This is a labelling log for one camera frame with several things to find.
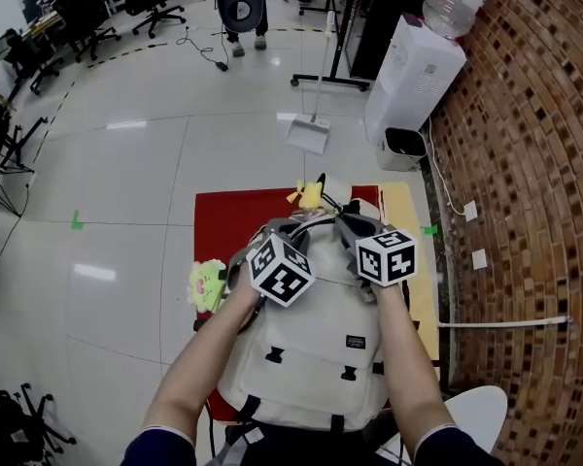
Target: white trash can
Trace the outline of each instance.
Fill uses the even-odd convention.
[[[378,166],[386,171],[412,171],[426,155],[421,134],[408,129],[387,128],[376,150]]]

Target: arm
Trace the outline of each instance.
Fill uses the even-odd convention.
[[[162,380],[143,427],[169,426],[196,442],[196,423],[218,384],[237,333],[255,308],[247,264],[222,308],[192,337]]]
[[[432,429],[453,424],[434,369],[408,314],[399,285],[373,285],[378,299],[389,400],[410,455]]]

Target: dark sleeve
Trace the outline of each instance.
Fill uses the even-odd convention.
[[[481,449],[459,428],[442,428],[421,442],[415,466],[435,465],[500,466],[503,463]]]
[[[152,428],[129,445],[121,466],[196,466],[194,446],[180,434]]]

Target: black and white cube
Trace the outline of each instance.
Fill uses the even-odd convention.
[[[270,235],[246,258],[253,288],[284,307],[315,281],[309,259],[277,235]]]
[[[381,286],[400,283],[418,272],[417,239],[403,229],[357,240],[359,276]]]

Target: red rug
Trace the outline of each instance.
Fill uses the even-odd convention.
[[[286,197],[294,188],[199,193],[194,205],[194,260],[218,259],[228,263],[231,256],[248,244],[268,220],[289,217],[297,209]],[[378,207],[378,186],[354,186],[353,198],[362,198]],[[235,410],[214,390],[209,398],[214,419],[234,421]]]

